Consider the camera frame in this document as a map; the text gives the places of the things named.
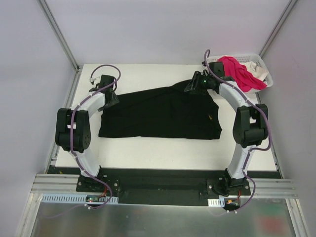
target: wall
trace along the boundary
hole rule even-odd
[[[0,3],[0,236],[14,236],[74,70],[35,0]]]
[[[274,85],[261,92],[277,157],[297,181],[310,232],[316,233],[316,1],[301,0],[264,61]]]
[[[79,64],[259,53],[289,0],[47,0]]]

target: metal frame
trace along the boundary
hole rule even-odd
[[[43,10],[49,24],[51,25],[52,30],[55,33],[67,58],[72,64],[73,68],[76,70],[76,75],[73,79],[70,91],[68,93],[67,101],[65,102],[65,107],[69,107],[74,99],[82,68],[79,67],[76,59],[74,58],[47,2],[45,0],[37,1],[41,9]],[[268,39],[260,50],[259,55],[262,58],[266,55],[266,52],[271,47],[273,41],[280,32],[288,16],[293,11],[297,2],[298,0],[290,0],[288,2],[275,27],[273,28]],[[282,170],[278,164],[276,153],[273,147],[272,150],[275,156],[276,165],[278,166],[279,172],[282,175]],[[54,165],[54,158],[57,156],[57,153],[58,147],[54,144],[49,153],[50,156],[46,171],[51,164]],[[17,232],[17,236],[29,237],[31,235],[43,194],[83,194],[76,192],[77,180],[78,175],[38,174],[32,186],[22,222]],[[293,185],[293,181],[287,179],[255,179],[255,182],[257,185],[255,198],[285,198],[296,235],[300,237],[309,236],[300,203],[297,199],[297,190]]]

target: black garment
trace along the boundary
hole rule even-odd
[[[119,103],[103,111],[99,137],[218,139],[218,106],[209,94],[184,92],[189,81],[119,95]]]

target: white table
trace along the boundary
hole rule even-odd
[[[90,74],[99,64],[85,64],[78,83],[74,104],[79,103],[92,87]],[[122,76],[118,81],[117,94],[171,86],[179,81],[191,79],[194,71],[202,70],[200,65],[146,65],[121,64]],[[103,67],[94,77],[108,74],[117,77],[115,69]],[[91,149],[102,167],[146,168],[146,169],[190,169],[224,170],[229,165],[235,149],[233,124],[235,112],[228,102],[214,92],[210,93],[219,106],[219,122],[223,129],[218,140],[192,140],[171,138],[99,138],[101,113],[90,119]],[[248,94],[257,102],[255,94]],[[268,140],[262,143],[266,147]],[[74,159],[59,149],[57,167],[77,167]],[[276,171],[271,151],[256,151],[249,170]]]

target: metal corner post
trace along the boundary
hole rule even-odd
[[[63,36],[63,34],[62,34],[62,32],[61,32],[61,30],[60,30],[60,28],[59,28],[59,26],[58,26],[58,24],[57,24],[57,22],[56,22],[56,20],[55,20],[55,18],[53,16],[53,14],[52,14],[52,12],[51,12],[51,10],[49,9],[49,6],[48,6],[46,0],[37,0],[37,1],[38,1],[39,5],[40,5],[41,9],[43,10],[43,12],[44,12],[44,14],[45,14],[50,26],[52,27],[52,29],[53,29],[53,31],[54,31],[54,33],[55,33],[55,35],[56,35],[61,47],[63,48],[63,50],[64,50],[64,52],[65,52],[65,54],[67,56],[67,58],[69,59],[70,63],[72,64],[73,68],[76,71],[78,71],[79,65],[78,65],[76,59],[74,58],[74,55],[72,54],[72,52],[71,52],[71,50],[70,50],[70,48],[69,48],[69,46],[68,46],[68,44],[67,44],[67,42],[66,42],[66,40],[65,40],[65,38]]]
[[[265,56],[265,54],[267,53],[268,49],[272,45],[272,42],[275,40],[276,36],[280,32],[282,26],[284,25],[285,21],[287,20],[288,16],[290,15],[290,13],[293,11],[293,9],[298,1],[299,0],[290,0],[288,2],[288,4],[286,5],[284,11],[282,12],[280,18],[277,21],[275,27],[273,28],[272,32],[270,33],[267,41],[265,42],[262,49],[260,50],[259,55],[261,58],[263,58]]]

